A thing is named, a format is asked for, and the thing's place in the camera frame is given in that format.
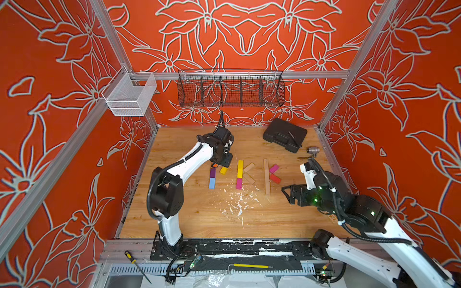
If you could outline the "magenta block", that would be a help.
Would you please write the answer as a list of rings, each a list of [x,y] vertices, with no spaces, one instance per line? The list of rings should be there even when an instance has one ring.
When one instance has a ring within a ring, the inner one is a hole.
[[[277,164],[274,164],[272,167],[270,167],[269,172],[270,172],[271,174],[274,174],[274,173],[276,173],[276,172],[279,170],[279,168],[280,168],[280,167],[279,167]]]
[[[243,188],[243,179],[237,178],[236,189],[241,190]]]

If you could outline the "light blue block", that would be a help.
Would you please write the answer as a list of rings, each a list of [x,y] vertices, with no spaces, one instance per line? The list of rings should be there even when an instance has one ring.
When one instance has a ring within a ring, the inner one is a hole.
[[[211,189],[211,190],[215,189],[215,185],[216,185],[216,179],[215,178],[210,178],[209,189]]]

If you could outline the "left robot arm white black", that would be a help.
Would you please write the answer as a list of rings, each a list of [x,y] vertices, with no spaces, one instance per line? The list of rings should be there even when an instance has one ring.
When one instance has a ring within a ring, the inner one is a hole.
[[[212,133],[197,136],[195,146],[175,163],[165,168],[157,167],[151,174],[146,196],[148,215],[157,221],[158,231],[155,240],[160,248],[171,257],[165,279],[173,284],[175,278],[172,265],[180,259],[198,256],[193,248],[181,248],[184,239],[180,229],[178,214],[184,204],[184,185],[187,180],[206,162],[212,166],[228,168],[233,155],[231,147],[234,136],[225,127],[224,113]]]

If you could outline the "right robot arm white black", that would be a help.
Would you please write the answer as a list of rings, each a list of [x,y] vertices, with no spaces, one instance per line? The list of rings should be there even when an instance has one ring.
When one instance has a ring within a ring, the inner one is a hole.
[[[309,241],[315,259],[338,260],[343,266],[374,278],[388,288],[458,288],[461,275],[431,259],[378,200],[352,194],[344,180],[324,170],[313,158],[300,166],[306,183],[282,188],[291,205],[314,206],[356,239],[376,243],[392,261],[364,252],[332,233],[319,229]]]

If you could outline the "red building block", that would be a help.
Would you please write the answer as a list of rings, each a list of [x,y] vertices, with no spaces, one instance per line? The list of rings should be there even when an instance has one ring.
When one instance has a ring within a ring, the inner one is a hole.
[[[281,179],[280,179],[278,176],[274,175],[274,174],[271,174],[271,175],[270,175],[270,180],[271,180],[272,182],[275,182],[276,184],[280,184],[280,183],[281,183]]]

